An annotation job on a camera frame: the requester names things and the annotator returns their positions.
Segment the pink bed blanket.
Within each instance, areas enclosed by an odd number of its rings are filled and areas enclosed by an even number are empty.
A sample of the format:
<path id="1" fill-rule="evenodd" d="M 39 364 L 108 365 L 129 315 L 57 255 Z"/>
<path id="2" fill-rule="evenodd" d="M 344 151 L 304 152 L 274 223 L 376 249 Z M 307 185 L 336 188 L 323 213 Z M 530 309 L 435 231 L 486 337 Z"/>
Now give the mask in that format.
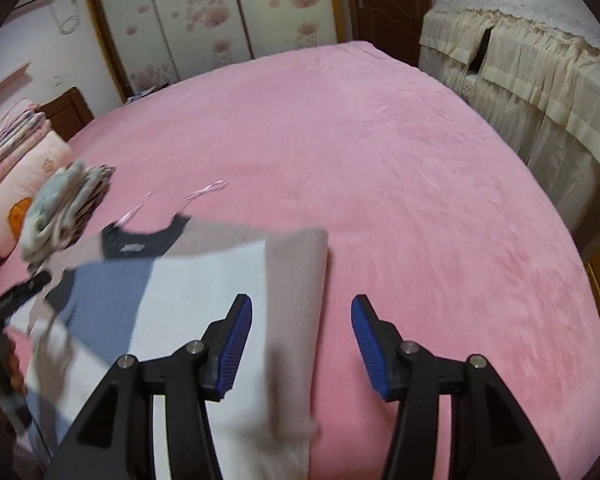
<path id="1" fill-rule="evenodd" d="M 79 242 L 177 214 L 327 232 L 303 479 L 384 468 L 396 411 L 355 342 L 361 294 L 431 353 L 485 356 L 560 478 L 600 456 L 600 320 L 577 248 L 524 163 L 434 78 L 366 42 L 290 51 L 119 107 L 70 148 L 116 168 Z"/>

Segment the grey white fleece folded garment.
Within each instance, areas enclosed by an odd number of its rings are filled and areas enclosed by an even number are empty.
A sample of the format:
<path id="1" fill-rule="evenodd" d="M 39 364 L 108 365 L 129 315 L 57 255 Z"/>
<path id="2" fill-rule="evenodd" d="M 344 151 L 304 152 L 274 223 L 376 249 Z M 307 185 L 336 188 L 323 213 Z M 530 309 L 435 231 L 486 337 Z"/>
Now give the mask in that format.
<path id="1" fill-rule="evenodd" d="M 36 194 L 26 216 L 19 240 L 21 259 L 29 266 L 39 266 L 50 254 L 55 223 L 83 188 L 85 165 L 79 160 L 60 168 Z"/>

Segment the striped folded blanket on top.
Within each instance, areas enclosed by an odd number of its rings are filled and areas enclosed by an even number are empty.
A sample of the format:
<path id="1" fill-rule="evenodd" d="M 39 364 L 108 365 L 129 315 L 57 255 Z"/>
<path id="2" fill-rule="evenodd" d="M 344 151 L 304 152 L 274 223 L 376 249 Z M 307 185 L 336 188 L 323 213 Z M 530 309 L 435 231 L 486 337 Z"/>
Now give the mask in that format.
<path id="1" fill-rule="evenodd" d="M 22 99 L 0 117 L 0 180 L 50 132 L 41 107 Z"/>

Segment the striped folded garment at bottom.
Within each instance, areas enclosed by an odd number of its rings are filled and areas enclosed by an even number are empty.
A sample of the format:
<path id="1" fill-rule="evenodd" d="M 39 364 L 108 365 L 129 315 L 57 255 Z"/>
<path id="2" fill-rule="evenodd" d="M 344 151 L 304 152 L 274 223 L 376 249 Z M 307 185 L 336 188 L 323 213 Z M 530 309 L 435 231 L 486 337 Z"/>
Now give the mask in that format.
<path id="1" fill-rule="evenodd" d="M 68 248 L 81 237 L 95 209 L 109 192 L 115 171 L 116 168 L 108 165 L 83 168 L 54 220 L 52 242 L 56 250 Z"/>

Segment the striped knit children's sweater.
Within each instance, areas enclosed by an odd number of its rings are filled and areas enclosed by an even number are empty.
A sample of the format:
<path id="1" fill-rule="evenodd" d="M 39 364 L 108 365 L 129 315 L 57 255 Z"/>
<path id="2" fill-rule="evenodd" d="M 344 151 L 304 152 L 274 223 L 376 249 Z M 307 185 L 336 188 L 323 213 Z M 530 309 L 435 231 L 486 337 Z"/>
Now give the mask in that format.
<path id="1" fill-rule="evenodd" d="M 167 356 L 245 294 L 252 302 L 246 348 L 233 388 L 209 408 L 221 472 L 306 478 L 327 243 L 321 228 L 275 233 L 177 214 L 152 233 L 110 224 L 51 256 L 50 284 L 12 317 L 32 341 L 34 456 L 50 460 L 118 356 Z"/>

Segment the pink wall shelf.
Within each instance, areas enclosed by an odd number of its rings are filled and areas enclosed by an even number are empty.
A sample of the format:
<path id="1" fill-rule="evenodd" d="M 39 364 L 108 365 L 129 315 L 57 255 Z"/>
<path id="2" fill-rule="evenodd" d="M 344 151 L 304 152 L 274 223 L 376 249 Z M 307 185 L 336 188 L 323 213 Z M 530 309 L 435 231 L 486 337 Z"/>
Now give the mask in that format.
<path id="1" fill-rule="evenodd" d="M 8 73 L 6 76 L 4 76 L 2 79 L 0 79 L 0 94 L 3 91 L 5 91 L 9 86 L 14 84 L 16 81 L 26 76 L 30 64 L 30 61 L 22 63 L 17 68 Z"/>

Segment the cream lace covered furniture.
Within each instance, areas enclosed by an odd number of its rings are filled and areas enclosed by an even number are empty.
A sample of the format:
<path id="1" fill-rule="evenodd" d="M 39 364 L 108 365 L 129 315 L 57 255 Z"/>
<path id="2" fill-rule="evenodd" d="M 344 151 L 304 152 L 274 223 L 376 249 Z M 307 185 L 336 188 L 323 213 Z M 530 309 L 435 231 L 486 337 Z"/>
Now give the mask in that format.
<path id="1" fill-rule="evenodd" d="M 441 0 L 419 67 L 524 161 L 579 247 L 600 240 L 600 24 L 582 0 Z"/>

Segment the dark brown wooden door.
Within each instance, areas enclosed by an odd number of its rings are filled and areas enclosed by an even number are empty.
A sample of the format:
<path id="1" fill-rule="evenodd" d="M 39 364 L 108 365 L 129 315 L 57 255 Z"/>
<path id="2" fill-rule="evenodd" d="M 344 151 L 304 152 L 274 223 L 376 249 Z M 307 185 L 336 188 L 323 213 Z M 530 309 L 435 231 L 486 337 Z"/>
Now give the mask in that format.
<path id="1" fill-rule="evenodd" d="M 431 7 L 432 0 L 349 0 L 353 38 L 415 66 L 422 20 Z"/>

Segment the floral sliding wardrobe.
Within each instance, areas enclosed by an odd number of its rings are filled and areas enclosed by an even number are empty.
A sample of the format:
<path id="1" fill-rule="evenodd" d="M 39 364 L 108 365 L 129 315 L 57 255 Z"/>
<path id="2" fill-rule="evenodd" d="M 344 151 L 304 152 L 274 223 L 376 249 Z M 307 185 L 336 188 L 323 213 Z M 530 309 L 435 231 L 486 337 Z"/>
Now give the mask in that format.
<path id="1" fill-rule="evenodd" d="M 142 92 L 262 56 L 336 44 L 340 0 L 87 0 L 114 84 Z"/>

